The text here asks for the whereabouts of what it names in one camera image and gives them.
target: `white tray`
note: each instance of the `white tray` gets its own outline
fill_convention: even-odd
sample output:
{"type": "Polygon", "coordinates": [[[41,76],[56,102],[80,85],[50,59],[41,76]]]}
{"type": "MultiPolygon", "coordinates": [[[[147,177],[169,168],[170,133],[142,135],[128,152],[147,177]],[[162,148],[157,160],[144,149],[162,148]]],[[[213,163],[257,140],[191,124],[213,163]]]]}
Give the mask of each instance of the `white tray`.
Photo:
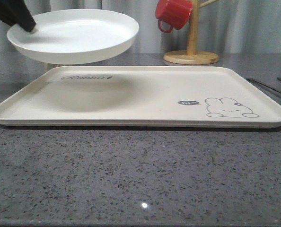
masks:
{"type": "Polygon", "coordinates": [[[34,16],[37,31],[19,25],[7,32],[23,55],[52,64],[83,64],[105,60],[126,51],[139,24],[131,17],[101,9],[68,9],[34,16]]]}
{"type": "Polygon", "coordinates": [[[226,68],[64,66],[2,102],[0,124],[274,128],[281,106],[226,68]]]}

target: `countertop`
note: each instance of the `countertop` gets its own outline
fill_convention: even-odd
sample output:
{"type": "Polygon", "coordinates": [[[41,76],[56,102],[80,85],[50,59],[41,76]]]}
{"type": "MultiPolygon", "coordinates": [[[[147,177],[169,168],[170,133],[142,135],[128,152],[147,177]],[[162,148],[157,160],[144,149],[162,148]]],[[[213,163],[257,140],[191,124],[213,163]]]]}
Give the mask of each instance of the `countertop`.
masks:
{"type": "MultiPolygon", "coordinates": [[[[170,65],[162,56],[89,65],[170,65]]],[[[281,89],[281,54],[224,54],[211,66],[281,89]]],[[[40,62],[0,53],[0,102],[43,73],[40,62]]],[[[0,125],[4,225],[281,226],[281,127],[0,125]]]]}

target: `curtain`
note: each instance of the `curtain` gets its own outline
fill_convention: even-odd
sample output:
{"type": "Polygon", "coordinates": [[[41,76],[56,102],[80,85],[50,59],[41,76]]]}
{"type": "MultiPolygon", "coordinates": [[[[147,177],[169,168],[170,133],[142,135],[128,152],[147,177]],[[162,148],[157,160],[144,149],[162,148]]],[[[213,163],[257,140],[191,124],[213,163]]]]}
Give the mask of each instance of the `curtain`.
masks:
{"type": "MultiPolygon", "coordinates": [[[[158,0],[25,0],[32,15],[62,9],[105,9],[136,19],[133,53],[184,50],[188,25],[170,34],[157,27],[158,0]]],[[[15,51],[0,22],[0,52],[15,51]]],[[[281,53],[281,0],[219,0],[200,9],[198,50],[215,53],[281,53]]]]}

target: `speech bubble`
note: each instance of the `speech bubble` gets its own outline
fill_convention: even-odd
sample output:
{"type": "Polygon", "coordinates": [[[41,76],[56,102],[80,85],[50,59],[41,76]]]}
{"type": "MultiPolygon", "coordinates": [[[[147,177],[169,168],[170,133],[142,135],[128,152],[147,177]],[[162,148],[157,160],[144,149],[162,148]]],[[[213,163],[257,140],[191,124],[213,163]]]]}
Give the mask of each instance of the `speech bubble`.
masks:
{"type": "Polygon", "coordinates": [[[180,105],[199,105],[200,103],[197,101],[179,101],[180,105]]]}

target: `wooden branch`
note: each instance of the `wooden branch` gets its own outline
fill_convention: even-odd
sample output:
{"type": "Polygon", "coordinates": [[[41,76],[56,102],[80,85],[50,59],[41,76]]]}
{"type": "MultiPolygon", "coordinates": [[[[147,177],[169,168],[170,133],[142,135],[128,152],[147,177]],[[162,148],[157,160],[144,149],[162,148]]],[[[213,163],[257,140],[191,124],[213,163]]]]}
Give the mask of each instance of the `wooden branch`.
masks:
{"type": "Polygon", "coordinates": [[[204,7],[204,6],[207,6],[207,5],[209,5],[209,4],[211,4],[211,3],[214,3],[214,2],[216,2],[216,1],[218,1],[218,0],[207,0],[207,1],[205,1],[204,3],[200,4],[199,8],[204,7]]]}
{"type": "Polygon", "coordinates": [[[197,53],[197,34],[198,34],[198,20],[199,20],[199,3],[200,0],[192,0],[193,8],[190,17],[187,54],[196,55],[197,53]]]}

